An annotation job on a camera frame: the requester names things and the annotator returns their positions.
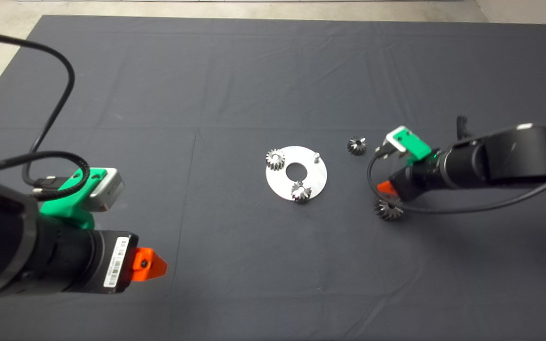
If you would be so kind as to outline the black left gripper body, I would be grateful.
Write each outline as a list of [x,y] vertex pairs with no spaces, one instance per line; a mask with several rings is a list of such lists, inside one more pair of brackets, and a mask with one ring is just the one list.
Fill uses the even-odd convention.
[[138,241],[128,231],[45,227],[38,240],[39,293],[123,293]]

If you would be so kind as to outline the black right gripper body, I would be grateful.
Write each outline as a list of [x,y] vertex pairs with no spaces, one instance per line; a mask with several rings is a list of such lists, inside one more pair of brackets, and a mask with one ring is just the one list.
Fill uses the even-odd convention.
[[413,201],[426,192],[444,188],[439,165],[441,155],[440,149],[434,149],[427,157],[389,176],[391,186],[402,201]]

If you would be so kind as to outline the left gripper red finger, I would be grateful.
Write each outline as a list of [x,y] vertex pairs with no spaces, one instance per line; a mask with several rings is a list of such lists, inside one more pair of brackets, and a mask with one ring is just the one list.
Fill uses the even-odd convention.
[[168,265],[151,248],[136,248],[132,261],[132,281],[148,281],[167,273]]

